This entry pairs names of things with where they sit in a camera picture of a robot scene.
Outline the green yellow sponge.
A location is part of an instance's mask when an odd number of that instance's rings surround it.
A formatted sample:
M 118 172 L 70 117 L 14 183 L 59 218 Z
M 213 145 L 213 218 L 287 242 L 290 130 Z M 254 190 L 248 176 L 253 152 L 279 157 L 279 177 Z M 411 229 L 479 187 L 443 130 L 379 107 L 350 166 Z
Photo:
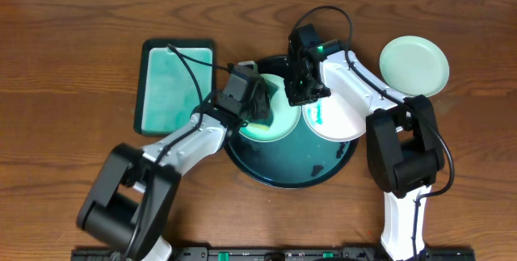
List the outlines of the green yellow sponge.
M 271 123 L 270 122 L 250 122 L 248 124 L 248 127 L 267 131 L 270 129 Z

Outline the mint green plate with stain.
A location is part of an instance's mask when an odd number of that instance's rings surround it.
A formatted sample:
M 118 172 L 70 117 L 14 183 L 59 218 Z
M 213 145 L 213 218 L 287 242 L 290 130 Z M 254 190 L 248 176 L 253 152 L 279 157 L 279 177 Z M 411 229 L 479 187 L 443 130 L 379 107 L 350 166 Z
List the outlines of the mint green plate with stain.
M 278 141 L 286 137 L 296 127 L 301 116 L 301 107 L 289 105 L 283 78 L 274 74 L 261 74 L 261 76 L 267 85 L 267 94 L 271 105 L 271 127 L 264 131 L 249 128 L 247 125 L 242 127 L 239 132 L 252 141 Z

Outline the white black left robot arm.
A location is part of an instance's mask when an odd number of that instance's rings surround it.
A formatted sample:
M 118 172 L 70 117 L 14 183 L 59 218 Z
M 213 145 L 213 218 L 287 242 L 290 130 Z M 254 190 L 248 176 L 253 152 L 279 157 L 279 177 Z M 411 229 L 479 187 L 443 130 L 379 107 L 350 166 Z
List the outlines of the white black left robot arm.
M 182 176 L 219 151 L 245 122 L 264 119 L 269 111 L 263 79 L 230 83 L 160 141 L 140 149 L 117 145 L 79 210 L 78 228 L 122 260 L 167 260 L 172 247 L 162 232 Z

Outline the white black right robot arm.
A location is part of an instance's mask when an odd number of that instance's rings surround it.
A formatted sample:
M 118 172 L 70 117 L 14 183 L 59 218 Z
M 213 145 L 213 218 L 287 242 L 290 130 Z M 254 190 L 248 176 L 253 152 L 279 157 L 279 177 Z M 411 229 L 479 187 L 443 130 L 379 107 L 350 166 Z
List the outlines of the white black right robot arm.
M 380 243 L 392 260 L 419 257 L 423 207 L 448 156 L 430 100 L 392 90 L 338 40 L 290 40 L 285 86 L 319 137 L 366 137 L 368 169 L 385 199 Z

